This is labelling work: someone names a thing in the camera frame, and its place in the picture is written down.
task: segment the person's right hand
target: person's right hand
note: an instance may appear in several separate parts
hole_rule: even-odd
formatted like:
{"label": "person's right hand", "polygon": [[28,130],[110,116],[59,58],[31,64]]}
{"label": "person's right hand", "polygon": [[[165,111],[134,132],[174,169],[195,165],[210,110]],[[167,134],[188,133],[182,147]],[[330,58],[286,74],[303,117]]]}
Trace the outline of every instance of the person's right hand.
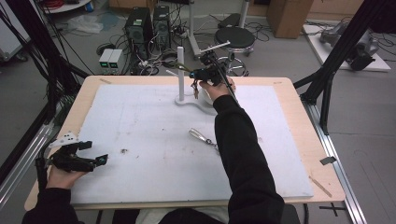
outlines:
{"label": "person's right hand", "polygon": [[[235,91],[235,83],[233,82],[233,80],[230,77],[227,77],[227,79],[228,79],[228,82],[230,83],[233,91]],[[202,87],[202,89],[207,91],[207,93],[210,96],[210,99],[212,99],[213,102],[215,102],[215,100],[218,99],[222,95],[230,95],[230,92],[228,91],[224,82],[220,82],[220,84],[217,86],[212,86],[205,81],[200,81],[199,85]]]}
{"label": "person's right hand", "polygon": [[84,176],[85,172],[66,172],[56,168],[52,165],[49,172],[49,180],[46,189],[56,188],[56,189],[71,189],[76,180]]}

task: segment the stool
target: stool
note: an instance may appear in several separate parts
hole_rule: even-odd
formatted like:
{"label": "stool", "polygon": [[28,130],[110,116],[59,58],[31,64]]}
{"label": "stool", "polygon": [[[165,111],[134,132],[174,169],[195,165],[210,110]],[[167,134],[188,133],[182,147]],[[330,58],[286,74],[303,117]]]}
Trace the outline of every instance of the stool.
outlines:
{"label": "stool", "polygon": [[[249,55],[253,51],[253,45],[255,41],[254,35],[248,31],[247,29],[240,27],[225,27],[216,31],[215,33],[215,43],[224,44],[227,41],[230,41],[231,44],[222,47],[226,49],[228,53],[228,57],[220,57],[219,61],[224,61],[227,67],[227,75],[233,73],[237,77],[247,77],[248,70],[245,64],[234,57],[235,53],[245,53],[245,55]],[[234,61],[237,61],[239,65],[233,66]],[[243,69],[242,73],[236,73],[235,70]]]}

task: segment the floor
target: floor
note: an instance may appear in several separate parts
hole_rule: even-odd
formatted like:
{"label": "floor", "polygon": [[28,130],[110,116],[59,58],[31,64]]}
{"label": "floor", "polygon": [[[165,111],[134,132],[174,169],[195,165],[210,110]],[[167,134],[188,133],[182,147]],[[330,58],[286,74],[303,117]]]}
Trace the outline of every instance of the floor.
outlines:
{"label": "floor", "polygon": [[[59,26],[78,14],[76,10],[54,17]],[[73,31],[64,37],[95,74],[101,73],[96,49],[108,41],[115,41],[113,35],[121,35],[125,19],[117,14],[94,11],[90,15],[113,15],[106,19],[106,26],[100,34],[89,35]],[[196,18],[197,27],[203,25],[201,33],[216,31],[216,23],[208,22],[211,17]],[[265,18],[247,18],[247,22],[266,25]],[[246,63],[251,77],[288,77],[295,82],[316,72],[320,63],[306,36],[297,39],[274,38],[271,32],[263,31],[259,38],[268,41],[256,41],[254,52],[245,57],[238,55]],[[199,46],[204,49],[213,44],[213,37],[196,36]],[[191,47],[184,43],[186,64],[201,67],[192,57]],[[386,48],[395,52],[395,47]],[[72,64],[84,71],[88,69],[67,47],[66,54]],[[380,49],[382,59],[396,60],[396,56]],[[359,204],[368,223],[396,223],[396,63],[388,61],[391,71],[384,72],[337,72],[332,87],[332,102],[329,115],[329,132],[337,149],[349,182],[358,198]],[[168,76],[161,68],[157,76]],[[303,93],[306,87],[297,90]],[[11,60],[0,65],[0,163],[3,163],[10,151],[16,146],[34,118],[46,103],[46,82],[32,60],[19,62]],[[1,223],[21,223],[24,214],[24,201],[35,182],[35,167],[32,165],[14,193],[0,211]],[[351,223],[344,210],[321,209],[331,206],[329,203],[309,204],[311,223]],[[300,220],[304,220],[302,204],[295,204]],[[111,223],[113,211],[105,211],[101,223]],[[78,211],[78,216],[85,223],[95,223],[98,211]]]}

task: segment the black tape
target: black tape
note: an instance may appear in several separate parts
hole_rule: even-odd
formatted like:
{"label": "black tape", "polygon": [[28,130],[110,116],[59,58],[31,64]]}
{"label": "black tape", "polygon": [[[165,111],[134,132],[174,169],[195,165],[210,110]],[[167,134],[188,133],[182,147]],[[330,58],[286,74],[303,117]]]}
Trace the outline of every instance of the black tape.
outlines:
{"label": "black tape", "polygon": [[333,163],[337,161],[337,159],[335,157],[326,157],[325,159],[321,160],[320,162],[322,163],[322,165],[326,165],[329,163]]}

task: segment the white device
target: white device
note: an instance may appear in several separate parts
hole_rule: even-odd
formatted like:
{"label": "white device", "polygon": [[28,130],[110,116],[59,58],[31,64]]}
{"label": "white device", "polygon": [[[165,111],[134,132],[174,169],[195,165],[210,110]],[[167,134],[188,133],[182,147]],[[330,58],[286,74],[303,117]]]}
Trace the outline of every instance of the white device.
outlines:
{"label": "white device", "polygon": [[113,49],[108,65],[110,66],[110,75],[122,75],[122,69],[126,66],[122,49]]}
{"label": "white device", "polygon": [[110,74],[110,65],[108,64],[108,60],[110,60],[112,53],[113,53],[113,49],[105,49],[103,51],[102,56],[99,59],[99,64],[102,67],[103,75]]}

